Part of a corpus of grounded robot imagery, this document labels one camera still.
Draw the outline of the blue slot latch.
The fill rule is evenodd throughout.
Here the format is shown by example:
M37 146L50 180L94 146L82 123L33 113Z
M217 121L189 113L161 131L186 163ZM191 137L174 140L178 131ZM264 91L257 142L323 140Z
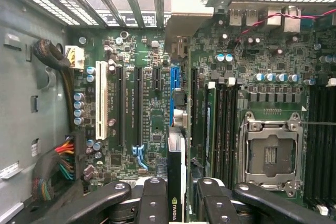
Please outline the blue slot latch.
M144 145L142 144L141 146L133 146L132 153L137 158L138 165L141 168L148 170L148 167L144 161Z

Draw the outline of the metal CPU socket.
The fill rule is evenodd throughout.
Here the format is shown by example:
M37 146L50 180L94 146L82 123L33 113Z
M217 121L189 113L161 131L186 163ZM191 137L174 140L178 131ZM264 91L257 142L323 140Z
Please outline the metal CPU socket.
M286 120L245 113L239 129L239 182L296 196L302 185L303 127L299 113Z

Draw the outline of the black long expansion slot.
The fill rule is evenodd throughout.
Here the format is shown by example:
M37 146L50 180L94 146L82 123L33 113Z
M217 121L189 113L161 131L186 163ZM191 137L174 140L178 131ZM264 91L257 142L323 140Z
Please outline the black long expansion slot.
M197 119L197 79L198 70L197 68L191 69L191 138L194 141L195 135L195 125Z
M134 68L134 130L135 145L142 145L143 131L143 72L141 67Z
M124 145L125 139L125 73L123 67L117 67L117 80L116 80L116 101L117 101L117 133L118 144Z

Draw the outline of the white expansion slot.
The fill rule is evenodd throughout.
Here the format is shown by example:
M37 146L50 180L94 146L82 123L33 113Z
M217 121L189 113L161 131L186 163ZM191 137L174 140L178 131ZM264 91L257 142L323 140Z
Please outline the white expansion slot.
M96 140L105 140L108 133L108 63L96 61Z

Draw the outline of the black short expansion slot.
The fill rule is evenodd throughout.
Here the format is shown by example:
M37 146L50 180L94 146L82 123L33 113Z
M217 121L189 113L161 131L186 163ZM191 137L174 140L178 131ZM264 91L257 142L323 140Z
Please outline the black short expansion slot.
M152 70L152 88L155 91L161 90L161 68L154 67Z

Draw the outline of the blue expansion slot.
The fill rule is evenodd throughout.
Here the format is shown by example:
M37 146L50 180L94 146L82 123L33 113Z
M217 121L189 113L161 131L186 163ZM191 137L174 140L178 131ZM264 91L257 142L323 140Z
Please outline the blue expansion slot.
M178 94L180 87L180 67L170 68L170 126L174 126L176 119L181 117L180 109L177 108L174 95Z

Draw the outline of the green motherboard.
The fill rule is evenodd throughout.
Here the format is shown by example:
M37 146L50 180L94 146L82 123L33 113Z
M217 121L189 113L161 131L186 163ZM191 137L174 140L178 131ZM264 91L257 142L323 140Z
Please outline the green motherboard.
M336 122L336 25L330 17L295 20L299 31L230 27L227 16L206 21L190 41L197 68L197 119L191 146L191 179L206 176L206 89L216 83L212 178L228 188L238 183L239 129L245 113L256 119L286 120L297 112L303 122ZM156 30L75 30L74 46L84 49L84 71L75 73L74 119L82 132L84 191L113 180L167 178L170 126L170 68L179 64L165 51ZM108 63L108 133L96 140L96 61ZM118 144L117 67L125 77L125 139ZM144 161L132 153L134 68L143 72ZM152 70L161 68L161 90L152 88ZM336 126L303 125L302 185L293 198L330 215L336 209Z

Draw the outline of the white power connector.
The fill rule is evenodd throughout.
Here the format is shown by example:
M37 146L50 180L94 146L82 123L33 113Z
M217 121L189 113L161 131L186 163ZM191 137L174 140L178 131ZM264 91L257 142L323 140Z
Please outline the white power connector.
M65 56L70 62L70 69L83 72L85 66L84 49L78 46L65 46Z

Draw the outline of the open black PC case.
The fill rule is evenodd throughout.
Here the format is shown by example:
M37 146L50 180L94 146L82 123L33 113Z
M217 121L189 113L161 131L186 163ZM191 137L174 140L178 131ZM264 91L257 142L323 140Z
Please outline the open black PC case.
M319 16L330 17L336 25L336 0L176 1L194 1L195 7L212 12L211 19L227 16L230 27L242 30L280 28L293 34L299 31L295 20ZM139 29L165 34L171 4L172 0L0 0L0 224L34 224L89 194L81 179L82 132L73 117L78 70L70 69L65 56L65 46L74 46L74 31ZM153 177L166 183L168 224L182 224L172 222L176 213L170 205L168 176L111 182L134 188ZM202 178L212 177L191 179L186 224L208 224L197 219L197 181ZM136 205L131 210L112 208L111 217L97 218L99 224L135 224Z

